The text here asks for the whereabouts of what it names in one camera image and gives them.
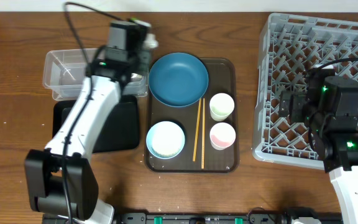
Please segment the white cup green inside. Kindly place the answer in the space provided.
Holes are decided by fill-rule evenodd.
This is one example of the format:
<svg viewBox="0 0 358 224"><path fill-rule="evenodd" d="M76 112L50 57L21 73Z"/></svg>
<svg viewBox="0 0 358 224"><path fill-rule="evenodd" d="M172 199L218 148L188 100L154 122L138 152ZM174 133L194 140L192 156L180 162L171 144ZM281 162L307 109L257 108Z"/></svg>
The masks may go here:
<svg viewBox="0 0 358 224"><path fill-rule="evenodd" d="M210 114L215 121L224 121L234 111L234 100L226 93L217 93L209 101Z"/></svg>

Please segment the white cup pink inside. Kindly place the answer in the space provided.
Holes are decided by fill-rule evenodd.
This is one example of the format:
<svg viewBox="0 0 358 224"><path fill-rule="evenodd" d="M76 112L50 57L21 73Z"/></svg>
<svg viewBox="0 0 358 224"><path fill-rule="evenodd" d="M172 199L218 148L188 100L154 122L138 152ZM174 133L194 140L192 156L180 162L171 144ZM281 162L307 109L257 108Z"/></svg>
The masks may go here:
<svg viewBox="0 0 358 224"><path fill-rule="evenodd" d="M211 128L209 138L212 147L221 151L234 144L236 131L228 123L217 123Z"/></svg>

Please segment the white napkin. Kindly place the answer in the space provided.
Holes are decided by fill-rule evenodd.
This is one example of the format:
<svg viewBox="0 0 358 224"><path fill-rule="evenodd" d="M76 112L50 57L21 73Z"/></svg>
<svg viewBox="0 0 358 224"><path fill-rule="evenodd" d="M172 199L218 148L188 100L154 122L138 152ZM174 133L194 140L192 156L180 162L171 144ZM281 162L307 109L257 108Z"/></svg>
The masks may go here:
<svg viewBox="0 0 358 224"><path fill-rule="evenodd" d="M148 33L143 43L143 49L152 50L152 49L156 49L157 47L158 47L158 41L156 40L155 35Z"/></svg>

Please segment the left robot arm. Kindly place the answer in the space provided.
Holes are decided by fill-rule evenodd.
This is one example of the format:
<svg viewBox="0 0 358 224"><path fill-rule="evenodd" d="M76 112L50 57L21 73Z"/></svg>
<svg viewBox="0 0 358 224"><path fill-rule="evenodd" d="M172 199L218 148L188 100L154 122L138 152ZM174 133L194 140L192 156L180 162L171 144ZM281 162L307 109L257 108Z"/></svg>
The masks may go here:
<svg viewBox="0 0 358 224"><path fill-rule="evenodd" d="M90 160L99 134L134 74L150 63L158 46L151 25L138 19L113 21L109 41L86 66L75 104L45 149L24 161L33 211L65 217L68 223L112 223L114 208L99 199Z"/></svg>

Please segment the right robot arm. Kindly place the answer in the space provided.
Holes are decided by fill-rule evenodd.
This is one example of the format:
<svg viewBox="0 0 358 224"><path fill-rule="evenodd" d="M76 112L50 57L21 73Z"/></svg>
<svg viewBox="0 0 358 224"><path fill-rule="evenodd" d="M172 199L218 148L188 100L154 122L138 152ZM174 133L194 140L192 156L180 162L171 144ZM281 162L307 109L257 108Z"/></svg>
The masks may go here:
<svg viewBox="0 0 358 224"><path fill-rule="evenodd" d="M316 65L306 73L306 92L280 94L278 114L308 128L343 222L358 223L358 82L337 75L332 65Z"/></svg>

